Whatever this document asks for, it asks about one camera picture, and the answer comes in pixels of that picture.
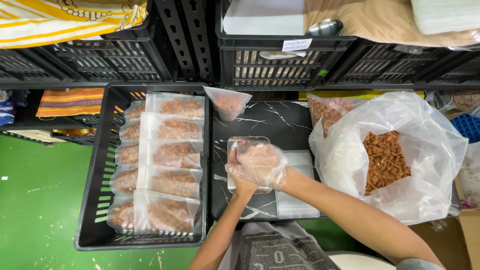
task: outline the gray t-shirt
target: gray t-shirt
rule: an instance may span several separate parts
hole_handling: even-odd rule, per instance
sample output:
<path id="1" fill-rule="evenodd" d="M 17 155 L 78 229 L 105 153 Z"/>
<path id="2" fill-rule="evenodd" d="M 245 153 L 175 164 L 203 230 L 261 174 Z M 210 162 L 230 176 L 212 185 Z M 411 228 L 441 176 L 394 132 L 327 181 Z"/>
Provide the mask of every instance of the gray t-shirt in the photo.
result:
<path id="1" fill-rule="evenodd" d="M 397 270 L 443 270 L 406 259 Z M 235 231 L 218 270 L 341 270 L 295 221 L 251 222 Z"/>

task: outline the forearm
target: forearm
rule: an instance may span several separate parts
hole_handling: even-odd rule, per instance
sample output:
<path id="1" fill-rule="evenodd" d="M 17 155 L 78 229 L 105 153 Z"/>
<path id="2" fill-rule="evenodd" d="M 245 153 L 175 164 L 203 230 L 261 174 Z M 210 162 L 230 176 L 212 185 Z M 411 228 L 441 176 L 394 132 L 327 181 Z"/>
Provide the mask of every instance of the forearm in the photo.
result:
<path id="1" fill-rule="evenodd" d="M 189 270 L 217 270 L 250 197 L 233 194 L 227 208 L 193 257 Z"/>
<path id="2" fill-rule="evenodd" d="M 420 258 L 442 266 L 428 245 L 394 217 L 291 168 L 287 168 L 287 176 L 283 192 L 319 209 L 353 238 L 394 264 Z"/>

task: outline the green sticker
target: green sticker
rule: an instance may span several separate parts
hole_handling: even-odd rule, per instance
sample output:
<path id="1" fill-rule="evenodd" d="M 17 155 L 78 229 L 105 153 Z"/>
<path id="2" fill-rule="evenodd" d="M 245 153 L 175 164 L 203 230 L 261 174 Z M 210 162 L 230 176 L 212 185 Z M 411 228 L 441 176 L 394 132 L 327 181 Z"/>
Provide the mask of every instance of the green sticker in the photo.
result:
<path id="1" fill-rule="evenodd" d="M 322 70 L 317 74 L 317 76 L 325 77 L 325 75 L 327 75 L 327 73 L 328 73 L 328 70 L 322 69 Z"/>

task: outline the blue plastic crate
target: blue plastic crate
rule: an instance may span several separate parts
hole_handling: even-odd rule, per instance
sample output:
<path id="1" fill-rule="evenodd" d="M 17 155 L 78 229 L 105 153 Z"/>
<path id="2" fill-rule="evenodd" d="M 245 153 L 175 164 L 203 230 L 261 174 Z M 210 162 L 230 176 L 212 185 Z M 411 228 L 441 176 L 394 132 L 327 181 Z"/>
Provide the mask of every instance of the blue plastic crate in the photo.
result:
<path id="1" fill-rule="evenodd" d="M 450 122 L 452 122 L 453 126 L 463 137 L 469 139 L 468 143 L 471 144 L 480 141 L 480 118 L 462 114 Z"/>

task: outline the disposable plastic glove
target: disposable plastic glove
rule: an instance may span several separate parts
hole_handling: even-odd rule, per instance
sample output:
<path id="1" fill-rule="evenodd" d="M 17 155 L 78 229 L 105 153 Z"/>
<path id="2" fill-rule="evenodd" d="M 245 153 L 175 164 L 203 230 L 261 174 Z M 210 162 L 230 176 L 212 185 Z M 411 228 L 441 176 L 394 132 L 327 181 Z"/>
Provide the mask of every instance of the disposable plastic glove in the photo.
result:
<path id="1" fill-rule="evenodd" d="M 226 171 L 259 186 L 282 190 L 287 181 L 288 159 L 280 149 L 255 142 L 240 142 L 237 147 L 238 162 L 227 163 Z"/>

